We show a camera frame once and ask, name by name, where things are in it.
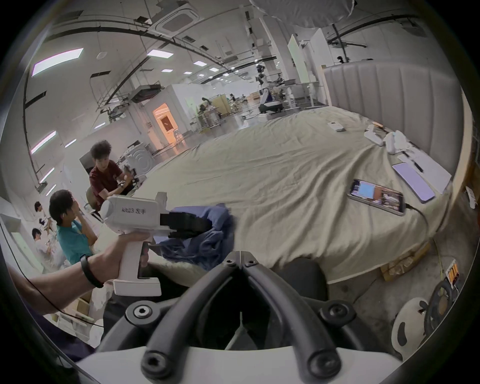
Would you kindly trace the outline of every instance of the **phone screen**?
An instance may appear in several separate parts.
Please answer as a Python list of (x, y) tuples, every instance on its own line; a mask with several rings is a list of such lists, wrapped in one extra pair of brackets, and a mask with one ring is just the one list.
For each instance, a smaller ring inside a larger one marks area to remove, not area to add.
[(350, 194), (366, 202), (403, 212), (403, 195), (393, 189), (362, 180), (354, 180)]

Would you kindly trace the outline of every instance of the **teal shirt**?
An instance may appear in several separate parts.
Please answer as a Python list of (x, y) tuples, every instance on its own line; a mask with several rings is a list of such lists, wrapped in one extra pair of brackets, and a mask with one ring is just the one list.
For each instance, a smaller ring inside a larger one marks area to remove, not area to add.
[(71, 227), (57, 226), (57, 239), (71, 265), (78, 263), (82, 255), (92, 255), (87, 236), (81, 231), (82, 225), (75, 220)]

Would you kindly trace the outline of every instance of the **blue towel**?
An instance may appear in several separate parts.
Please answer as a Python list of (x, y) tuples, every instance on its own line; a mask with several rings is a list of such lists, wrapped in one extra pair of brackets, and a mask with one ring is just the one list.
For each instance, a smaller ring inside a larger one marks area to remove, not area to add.
[(212, 222), (212, 229), (191, 239), (154, 236), (150, 249), (173, 262), (186, 261), (210, 271), (233, 250), (233, 219), (224, 204), (177, 207), (172, 212), (187, 212)]

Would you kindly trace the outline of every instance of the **hand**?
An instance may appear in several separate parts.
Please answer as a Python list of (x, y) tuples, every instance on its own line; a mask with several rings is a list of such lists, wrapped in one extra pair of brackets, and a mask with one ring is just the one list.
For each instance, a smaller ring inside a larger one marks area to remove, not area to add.
[(75, 213), (76, 216), (80, 214), (80, 207), (78, 206), (78, 203), (76, 200), (73, 201), (72, 211), (73, 213)]
[[(113, 244), (111, 244), (105, 251), (95, 255), (100, 262), (92, 263), (90, 265), (92, 273), (101, 282), (115, 279), (120, 273), (120, 262), (123, 256), (123, 251), (129, 242), (144, 241), (149, 238), (148, 233), (132, 232), (126, 235), (119, 235)], [(140, 256), (140, 267), (146, 267), (148, 262), (148, 245), (142, 248)]]
[(125, 185), (129, 185), (129, 184), (132, 182), (133, 177), (132, 177), (129, 173), (127, 173), (127, 174), (123, 177), (123, 179), (125, 180)]

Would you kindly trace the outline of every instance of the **gripper handle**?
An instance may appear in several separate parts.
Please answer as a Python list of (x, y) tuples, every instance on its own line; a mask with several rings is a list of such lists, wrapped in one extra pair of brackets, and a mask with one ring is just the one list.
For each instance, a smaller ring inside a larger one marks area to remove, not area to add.
[(113, 290), (119, 296), (160, 296), (162, 290), (158, 278), (138, 278), (143, 241), (127, 244), (120, 262), (119, 277), (113, 280)]

